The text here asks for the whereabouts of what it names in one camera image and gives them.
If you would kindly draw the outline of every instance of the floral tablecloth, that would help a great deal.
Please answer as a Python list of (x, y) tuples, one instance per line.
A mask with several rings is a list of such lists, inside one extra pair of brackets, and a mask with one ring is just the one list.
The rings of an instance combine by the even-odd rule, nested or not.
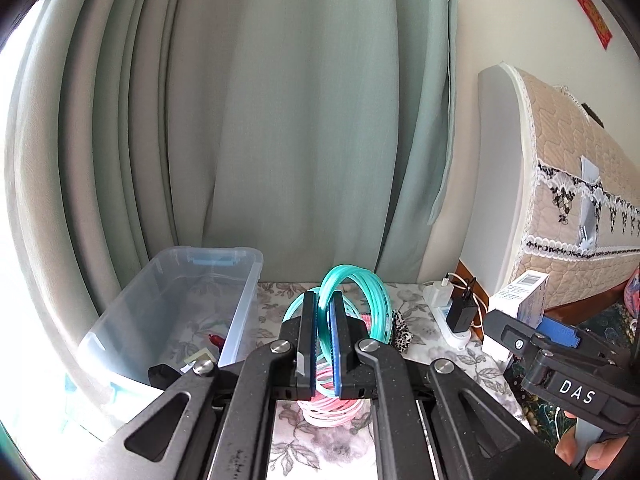
[[(260, 328), (258, 345), (276, 339), (280, 322), (291, 301), (311, 283), (259, 283), (258, 302)], [(506, 380), (495, 362), (481, 351), (474, 336), (465, 351), (447, 345), (422, 298), (422, 285), (387, 284), (393, 308), (399, 310), (409, 325), (414, 339), (403, 355), (414, 361), (431, 363), (446, 357), (462, 368), (513, 416), (526, 420)], [(342, 286), (344, 294), (361, 312), (368, 312), (367, 301), (353, 284)], [(302, 417), (295, 402), (279, 402), (271, 444), (268, 478), (275, 480), (335, 480), (346, 475), (358, 479), (375, 479), (376, 451), (368, 409), (349, 424), (338, 428), (316, 428)]]

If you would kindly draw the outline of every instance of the metal screw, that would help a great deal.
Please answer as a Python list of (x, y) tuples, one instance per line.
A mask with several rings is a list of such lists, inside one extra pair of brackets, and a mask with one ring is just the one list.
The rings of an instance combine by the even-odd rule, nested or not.
[(193, 365), (193, 373), (200, 377), (207, 377), (215, 369), (216, 364), (211, 359), (201, 359)]
[(363, 352), (375, 352), (380, 348), (380, 343), (375, 339), (363, 339), (358, 343), (358, 346)]
[(274, 354), (284, 354), (284, 352), (288, 352), (291, 348), (291, 343), (289, 341), (285, 341), (284, 339), (278, 339), (271, 343), (271, 351)]
[(448, 359), (438, 359), (433, 367), (439, 374), (450, 374), (453, 371), (453, 363)]

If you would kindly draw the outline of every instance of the patterned fabric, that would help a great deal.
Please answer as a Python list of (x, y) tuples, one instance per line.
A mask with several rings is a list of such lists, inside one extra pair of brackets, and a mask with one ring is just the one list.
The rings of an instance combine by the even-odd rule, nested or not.
[[(508, 262), (508, 281), (527, 269), (548, 272), (546, 308), (603, 292), (638, 266), (640, 172), (564, 89), (501, 67), (514, 81), (528, 131), (522, 139), (527, 208), (522, 232), (510, 240), (517, 253)], [(582, 158), (598, 168), (595, 182), (581, 177)], [(597, 226), (595, 250), (577, 243), (587, 202)]]
[(414, 335), (411, 333), (411, 330), (409, 330), (409, 325), (407, 325), (400, 312), (394, 310), (393, 315), (394, 329), (393, 336), (391, 338), (391, 346), (400, 353), (406, 352), (409, 349), (411, 341), (414, 339)]
[(558, 432), (563, 435), (566, 430), (575, 424), (575, 419), (564, 416), (564, 411), (559, 410), (556, 417), (556, 405), (530, 394), (522, 387), (524, 368), (519, 363), (514, 363), (504, 373), (516, 400), (522, 407), (522, 413), (531, 427), (531, 431), (547, 446), (555, 448), (558, 444), (556, 435), (556, 420)]
[(625, 287), (626, 309), (636, 319), (640, 316), (640, 270), (636, 269)]
[[(280, 321), (291, 301), (313, 287), (311, 283), (259, 283), (258, 303), (260, 328), (258, 346), (276, 339)], [(465, 351), (449, 347), (422, 298), (422, 285), (387, 284), (393, 309), (413, 333), (404, 357), (430, 363), (446, 357), (462, 368), (513, 416), (528, 427), (513, 393), (492, 359), (481, 352), (481, 342), (474, 336)], [(341, 286), (343, 293), (361, 310), (368, 312), (367, 301), (353, 284)], [(279, 402), (271, 444), (268, 478), (287, 480), (342, 478), (377, 478), (376, 452), (373, 443), (369, 405), (349, 424), (338, 428), (316, 428), (302, 417), (295, 402)]]

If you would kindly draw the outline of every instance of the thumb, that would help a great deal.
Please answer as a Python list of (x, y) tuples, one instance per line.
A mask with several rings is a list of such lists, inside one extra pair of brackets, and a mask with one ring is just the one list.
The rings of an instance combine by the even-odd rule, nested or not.
[(556, 455), (558, 455), (567, 465), (571, 465), (574, 461), (577, 447), (578, 446), (575, 442), (575, 426), (572, 426), (562, 436), (560, 442), (558, 442), (558, 445), (556, 446)]
[(613, 459), (622, 449), (622, 446), (625, 445), (627, 439), (627, 436), (623, 436), (621, 438), (593, 444), (588, 449), (584, 461), (589, 467), (593, 467), (594, 469), (605, 469), (609, 467)]

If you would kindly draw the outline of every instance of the white box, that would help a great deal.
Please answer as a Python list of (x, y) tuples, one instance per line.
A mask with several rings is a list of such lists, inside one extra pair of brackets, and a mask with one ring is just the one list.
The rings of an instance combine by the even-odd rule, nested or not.
[[(503, 287), (489, 298), (489, 311), (501, 310), (508, 316), (537, 328), (545, 314), (544, 304), (548, 274), (526, 270), (509, 285)], [(498, 368), (500, 362), (506, 363), (511, 352), (497, 341), (484, 336), (482, 352), (494, 358)]]

